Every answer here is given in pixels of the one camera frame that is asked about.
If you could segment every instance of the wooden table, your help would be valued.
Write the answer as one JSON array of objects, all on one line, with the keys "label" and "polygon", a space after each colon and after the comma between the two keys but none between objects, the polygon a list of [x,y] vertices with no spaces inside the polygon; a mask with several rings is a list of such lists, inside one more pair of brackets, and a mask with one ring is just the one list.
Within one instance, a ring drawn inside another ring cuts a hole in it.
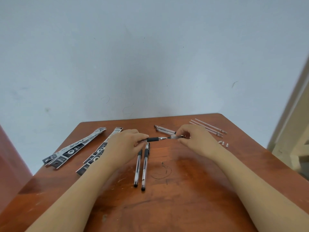
[{"label": "wooden table", "polygon": [[[194,118],[227,131],[223,140],[229,143],[228,150],[309,213],[309,184],[304,178],[223,115],[205,114],[80,123],[58,150],[98,127],[107,127],[107,130],[59,170],[43,166],[0,215],[0,231],[25,231],[79,179],[75,171],[115,127],[138,129],[153,137],[165,136],[156,132],[153,125],[177,130]],[[178,141],[151,143],[145,192],[140,189],[141,176],[139,187],[133,187],[135,166],[136,158],[108,180],[85,231],[256,231],[220,169]]]}]

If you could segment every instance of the brown desk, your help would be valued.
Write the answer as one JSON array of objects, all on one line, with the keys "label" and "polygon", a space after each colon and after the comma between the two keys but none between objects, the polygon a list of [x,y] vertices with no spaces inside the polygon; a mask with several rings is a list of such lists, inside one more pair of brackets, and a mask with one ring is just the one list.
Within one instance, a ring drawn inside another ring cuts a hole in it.
[{"label": "brown desk", "polygon": [[[0,231],[26,230],[79,178],[75,171],[115,127],[136,128],[153,137],[165,136],[158,135],[153,125],[177,130],[194,118],[227,131],[223,140],[229,143],[228,150],[309,213],[309,183],[304,178],[223,115],[206,114],[80,123],[59,149],[98,127],[107,130],[59,170],[42,167],[0,215]],[[138,188],[133,187],[135,166],[136,158],[108,180],[85,231],[256,231],[220,169],[176,140],[151,143],[144,193],[140,189],[141,175]]]}]

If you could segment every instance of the person's right hand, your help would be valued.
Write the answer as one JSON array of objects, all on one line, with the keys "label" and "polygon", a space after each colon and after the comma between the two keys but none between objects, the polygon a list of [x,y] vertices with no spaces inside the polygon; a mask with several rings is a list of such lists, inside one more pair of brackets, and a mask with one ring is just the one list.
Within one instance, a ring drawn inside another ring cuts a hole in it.
[{"label": "person's right hand", "polygon": [[219,151],[222,151],[222,145],[200,125],[182,125],[176,132],[176,136],[184,135],[178,141],[193,150],[195,153],[206,156],[214,160]]}]

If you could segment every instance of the person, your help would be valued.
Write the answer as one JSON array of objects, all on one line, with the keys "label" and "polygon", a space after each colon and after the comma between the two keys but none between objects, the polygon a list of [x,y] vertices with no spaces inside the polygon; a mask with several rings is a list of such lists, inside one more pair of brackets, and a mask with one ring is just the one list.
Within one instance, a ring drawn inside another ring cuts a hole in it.
[{"label": "person", "polygon": [[[183,125],[179,142],[195,153],[211,159],[234,187],[258,231],[308,231],[309,215],[247,168],[223,148],[202,126]],[[99,191],[122,165],[137,156],[148,135],[137,130],[115,134],[97,161],[27,230],[83,231]]]}]

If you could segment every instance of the black rubber grip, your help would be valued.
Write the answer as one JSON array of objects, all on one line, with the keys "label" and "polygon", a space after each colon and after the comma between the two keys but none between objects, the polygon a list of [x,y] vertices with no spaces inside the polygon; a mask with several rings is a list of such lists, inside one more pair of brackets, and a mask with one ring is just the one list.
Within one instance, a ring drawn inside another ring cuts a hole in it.
[{"label": "black rubber grip", "polygon": [[148,142],[155,142],[155,141],[158,141],[159,140],[159,137],[156,137],[156,138],[147,138],[146,139]]},{"label": "black rubber grip", "polygon": [[149,149],[145,149],[145,157],[148,157],[149,156]]}]

